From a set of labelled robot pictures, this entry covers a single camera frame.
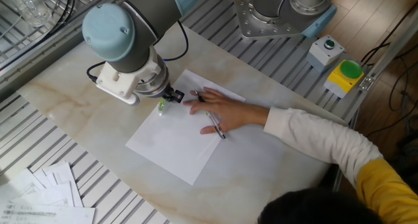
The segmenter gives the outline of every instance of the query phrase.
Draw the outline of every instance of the sheet of paper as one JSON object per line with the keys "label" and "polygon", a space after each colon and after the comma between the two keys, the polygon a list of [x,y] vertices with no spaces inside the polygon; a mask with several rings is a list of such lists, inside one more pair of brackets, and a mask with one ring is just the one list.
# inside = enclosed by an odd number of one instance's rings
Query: sheet of paper
{"label": "sheet of paper", "polygon": [[[190,95],[194,89],[216,89],[224,95],[245,101],[245,98],[185,70],[173,85],[185,93],[183,101],[197,99]],[[163,169],[193,185],[221,141],[217,133],[201,135],[203,127],[212,125],[205,112],[191,116],[190,107],[172,103],[160,116],[157,106],[145,119],[126,146]]]}
{"label": "sheet of paper", "polygon": [[37,178],[37,180],[45,187],[49,188],[52,187],[50,181],[48,181],[44,171],[42,169],[39,169],[38,171],[34,172],[33,175]]}
{"label": "sheet of paper", "polygon": [[48,179],[48,182],[51,185],[58,185],[57,180],[55,179],[54,173],[50,173],[46,176],[46,179]]}
{"label": "sheet of paper", "polygon": [[94,208],[0,204],[1,224],[92,224]]}
{"label": "sheet of paper", "polygon": [[12,199],[17,204],[38,204],[74,207],[70,182],[49,187],[48,189]]}
{"label": "sheet of paper", "polygon": [[74,180],[74,176],[72,175],[70,164],[65,163],[63,165],[54,167],[53,169],[50,167],[44,168],[43,171],[47,177],[49,174],[53,174],[57,184],[70,182],[74,207],[83,207],[83,202],[81,201],[80,194],[78,193],[78,188]]}
{"label": "sheet of paper", "polygon": [[49,174],[51,171],[53,171],[54,169],[60,167],[61,165],[66,164],[66,161],[60,161],[58,163],[54,163],[53,165],[50,165],[46,168],[42,168],[42,171],[44,171],[45,174]]}
{"label": "sheet of paper", "polygon": [[45,189],[45,187],[36,179],[31,171],[26,168],[13,180],[0,186],[0,197],[2,201],[9,201],[21,197],[22,195],[27,195],[43,189]]}

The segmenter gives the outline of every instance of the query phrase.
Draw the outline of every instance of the black hair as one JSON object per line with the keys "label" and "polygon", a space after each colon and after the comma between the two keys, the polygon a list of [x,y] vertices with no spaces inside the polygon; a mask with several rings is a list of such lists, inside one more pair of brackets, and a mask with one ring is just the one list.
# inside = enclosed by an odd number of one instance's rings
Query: black hair
{"label": "black hair", "polygon": [[259,224],[382,224],[354,197],[322,188],[288,192],[265,206]]}

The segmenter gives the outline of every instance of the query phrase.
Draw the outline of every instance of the metal bracket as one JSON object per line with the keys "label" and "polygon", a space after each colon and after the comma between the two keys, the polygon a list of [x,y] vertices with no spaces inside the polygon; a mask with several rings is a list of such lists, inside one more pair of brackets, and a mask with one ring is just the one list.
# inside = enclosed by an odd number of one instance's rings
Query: metal bracket
{"label": "metal bracket", "polygon": [[366,78],[364,78],[363,81],[360,83],[359,89],[361,91],[367,92],[370,89],[370,87],[372,87],[375,81],[376,80],[373,77],[366,76]]}
{"label": "metal bracket", "polygon": [[259,14],[252,0],[234,0],[241,34],[250,40],[276,39],[302,36],[281,18],[267,18]]}

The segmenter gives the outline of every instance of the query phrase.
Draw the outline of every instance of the pen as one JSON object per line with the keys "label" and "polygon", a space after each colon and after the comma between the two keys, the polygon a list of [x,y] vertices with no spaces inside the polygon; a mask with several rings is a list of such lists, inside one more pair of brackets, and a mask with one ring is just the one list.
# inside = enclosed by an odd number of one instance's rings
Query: pen
{"label": "pen", "polygon": [[[199,94],[199,92],[197,90],[195,90],[195,93],[196,93],[197,99],[201,103],[204,103],[204,100],[203,100],[202,96]],[[215,116],[211,112],[206,111],[206,113],[209,115],[210,120],[212,120],[212,123],[214,124],[214,127],[215,127],[217,133],[219,134],[219,136],[222,139],[226,139],[226,136],[223,134],[221,128],[219,128],[219,125],[216,122]]]}

